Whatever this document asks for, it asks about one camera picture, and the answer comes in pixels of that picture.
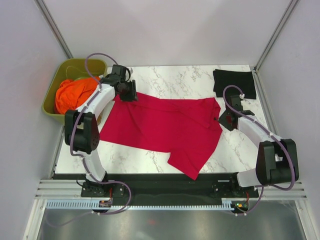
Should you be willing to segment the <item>magenta red t shirt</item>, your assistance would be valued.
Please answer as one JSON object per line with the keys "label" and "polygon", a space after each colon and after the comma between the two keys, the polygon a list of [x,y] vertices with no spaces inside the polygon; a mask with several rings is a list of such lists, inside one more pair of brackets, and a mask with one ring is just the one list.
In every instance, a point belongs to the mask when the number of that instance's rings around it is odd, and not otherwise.
{"label": "magenta red t shirt", "polygon": [[168,164],[196,180],[220,140],[220,110],[214,97],[160,99],[139,93],[132,102],[116,97],[100,139],[169,153]]}

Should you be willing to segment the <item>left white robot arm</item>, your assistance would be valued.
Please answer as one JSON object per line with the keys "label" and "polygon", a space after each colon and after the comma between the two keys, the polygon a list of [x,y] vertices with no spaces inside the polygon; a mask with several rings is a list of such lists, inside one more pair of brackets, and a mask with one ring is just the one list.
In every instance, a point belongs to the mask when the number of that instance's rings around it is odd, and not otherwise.
{"label": "left white robot arm", "polygon": [[116,96],[123,102],[138,100],[136,82],[131,79],[131,74],[128,67],[114,64],[111,73],[96,80],[97,87],[90,97],[77,109],[69,109],[64,115],[65,144],[73,157],[81,159],[86,179],[94,182],[92,191],[99,197],[109,193],[110,185],[105,181],[107,172],[97,150],[100,142],[98,117]]}

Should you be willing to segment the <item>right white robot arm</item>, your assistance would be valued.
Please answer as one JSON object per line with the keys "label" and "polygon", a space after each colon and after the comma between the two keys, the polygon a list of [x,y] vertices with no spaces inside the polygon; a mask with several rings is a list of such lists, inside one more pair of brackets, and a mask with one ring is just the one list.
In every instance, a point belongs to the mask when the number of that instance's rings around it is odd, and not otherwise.
{"label": "right white robot arm", "polygon": [[238,172],[229,184],[235,197],[242,196],[247,187],[266,187],[289,191],[299,179],[297,146],[292,139],[284,139],[270,132],[255,114],[244,110],[239,95],[223,98],[225,111],[219,123],[227,130],[239,130],[257,147],[255,168]]}

